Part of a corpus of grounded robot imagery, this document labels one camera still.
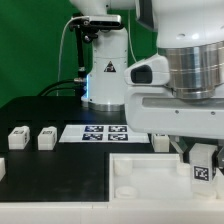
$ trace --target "white block with black label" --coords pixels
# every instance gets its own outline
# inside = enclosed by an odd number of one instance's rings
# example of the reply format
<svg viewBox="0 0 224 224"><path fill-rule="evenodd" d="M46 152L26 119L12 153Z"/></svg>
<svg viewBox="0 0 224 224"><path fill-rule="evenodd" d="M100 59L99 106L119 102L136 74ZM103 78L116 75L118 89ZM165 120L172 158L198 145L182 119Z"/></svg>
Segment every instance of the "white block with black label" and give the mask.
<svg viewBox="0 0 224 224"><path fill-rule="evenodd" d="M48 127L43 128L38 136L39 150L53 150L57 142L57 128Z"/></svg>
<svg viewBox="0 0 224 224"><path fill-rule="evenodd" d="M30 129L27 126L16 127L8 136L9 149L24 149L30 140Z"/></svg>
<svg viewBox="0 0 224 224"><path fill-rule="evenodd" d="M190 151L191 190L195 197L215 197L215 159L217 146L195 144Z"/></svg>

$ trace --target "black cable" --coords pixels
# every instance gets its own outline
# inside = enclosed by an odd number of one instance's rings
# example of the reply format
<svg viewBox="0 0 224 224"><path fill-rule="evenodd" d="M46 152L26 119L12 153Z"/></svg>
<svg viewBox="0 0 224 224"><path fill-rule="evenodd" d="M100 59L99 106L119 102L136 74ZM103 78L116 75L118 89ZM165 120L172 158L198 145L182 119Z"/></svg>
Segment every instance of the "black cable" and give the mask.
<svg viewBox="0 0 224 224"><path fill-rule="evenodd" d="M51 88L53 88L55 86L62 85L62 84L66 84L66 83L74 83L74 80L73 79L67 79L67 80L62 80L60 82L55 82L55 83L47 86L46 88L44 88L37 96L42 96L45 92L47 92Z"/></svg>
<svg viewBox="0 0 224 224"><path fill-rule="evenodd" d="M79 65L79 77L85 78L86 70L84 64L84 54L83 54L83 45L82 45L82 31L80 27L75 27L75 34L76 34L76 46L78 51L78 65Z"/></svg>
<svg viewBox="0 0 224 224"><path fill-rule="evenodd" d="M43 96L47 96L49 93L58 91L58 90L75 90L75 88L74 87L73 88L72 87L54 88L54 89L48 90Z"/></svg>

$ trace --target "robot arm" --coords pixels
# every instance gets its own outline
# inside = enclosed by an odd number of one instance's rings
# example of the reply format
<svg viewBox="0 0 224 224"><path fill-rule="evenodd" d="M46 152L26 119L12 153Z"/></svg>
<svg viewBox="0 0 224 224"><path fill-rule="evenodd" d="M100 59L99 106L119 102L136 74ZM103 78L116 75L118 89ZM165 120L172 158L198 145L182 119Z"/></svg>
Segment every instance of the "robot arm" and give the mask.
<svg viewBox="0 0 224 224"><path fill-rule="evenodd" d="M144 27L157 31L156 17L153 12L152 0L136 0L137 21Z"/></svg>
<svg viewBox="0 0 224 224"><path fill-rule="evenodd" d="M224 1L150 2L158 54L125 71L128 124L139 132L224 139Z"/></svg>
<svg viewBox="0 0 224 224"><path fill-rule="evenodd" d="M106 15L109 9L135 8L135 0L70 0L83 15Z"/></svg>

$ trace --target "black table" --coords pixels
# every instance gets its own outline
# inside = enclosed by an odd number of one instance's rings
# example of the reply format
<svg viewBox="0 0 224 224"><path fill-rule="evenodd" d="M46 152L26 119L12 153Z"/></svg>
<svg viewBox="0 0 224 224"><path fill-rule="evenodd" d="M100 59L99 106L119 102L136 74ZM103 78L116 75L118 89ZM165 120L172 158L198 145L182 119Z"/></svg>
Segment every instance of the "black table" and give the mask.
<svg viewBox="0 0 224 224"><path fill-rule="evenodd" d="M43 127L55 126L58 140L67 124L126 124L124 111L99 112L74 97L21 97L0 109L0 157L7 174L0 182L0 202L108 201L109 154L152 153L149 143L56 143L38 151ZM15 127L28 126L25 150L8 148Z"/></svg>

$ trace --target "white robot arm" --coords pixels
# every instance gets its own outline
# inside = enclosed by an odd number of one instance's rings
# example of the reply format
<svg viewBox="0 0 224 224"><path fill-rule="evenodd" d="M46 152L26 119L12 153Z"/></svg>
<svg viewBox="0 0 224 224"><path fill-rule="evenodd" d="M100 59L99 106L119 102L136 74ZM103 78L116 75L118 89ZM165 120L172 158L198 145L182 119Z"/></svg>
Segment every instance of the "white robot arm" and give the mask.
<svg viewBox="0 0 224 224"><path fill-rule="evenodd" d="M125 71L132 129L224 139L223 9L223 0L137 1L141 23L158 30L158 53Z"/></svg>
<svg viewBox="0 0 224 224"><path fill-rule="evenodd" d="M87 91L82 97L83 106L100 111L124 109L127 85L124 71L128 65L128 34L125 28L104 30L98 25L111 24L114 19L108 9L132 9L135 0L70 0L82 14L94 18L97 33L92 42L93 68L87 76Z"/></svg>

